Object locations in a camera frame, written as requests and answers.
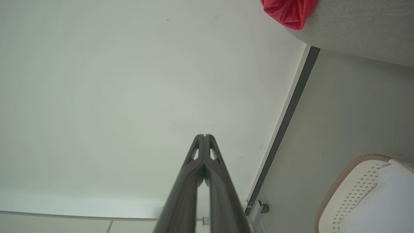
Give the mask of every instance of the red cloth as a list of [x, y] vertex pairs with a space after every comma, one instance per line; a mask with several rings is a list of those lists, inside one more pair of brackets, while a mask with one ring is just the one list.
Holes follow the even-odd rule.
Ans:
[[283, 26], [300, 30], [317, 0], [260, 0], [265, 12]]

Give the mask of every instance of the white fabric in basket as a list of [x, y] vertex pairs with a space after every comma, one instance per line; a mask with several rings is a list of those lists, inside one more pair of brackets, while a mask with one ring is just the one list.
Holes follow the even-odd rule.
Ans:
[[378, 171], [377, 186], [339, 224], [340, 233], [414, 233], [414, 179], [395, 166]]

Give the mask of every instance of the gray floor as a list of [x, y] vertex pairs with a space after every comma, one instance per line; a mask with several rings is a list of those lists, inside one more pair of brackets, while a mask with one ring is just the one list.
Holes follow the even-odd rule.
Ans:
[[354, 158], [414, 163], [414, 69], [320, 51], [259, 199], [257, 232], [311, 233], [315, 213]]

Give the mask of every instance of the gray upholstery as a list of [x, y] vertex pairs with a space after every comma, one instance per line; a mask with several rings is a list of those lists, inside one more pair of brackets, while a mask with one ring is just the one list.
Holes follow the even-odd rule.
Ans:
[[302, 30], [312, 46], [414, 67], [414, 0], [318, 0]]

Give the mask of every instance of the red cushion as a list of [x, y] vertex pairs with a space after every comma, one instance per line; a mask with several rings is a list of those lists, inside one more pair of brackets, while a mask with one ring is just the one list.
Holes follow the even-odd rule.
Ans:
[[265, 12], [283, 26], [300, 30], [317, 0], [260, 0]]

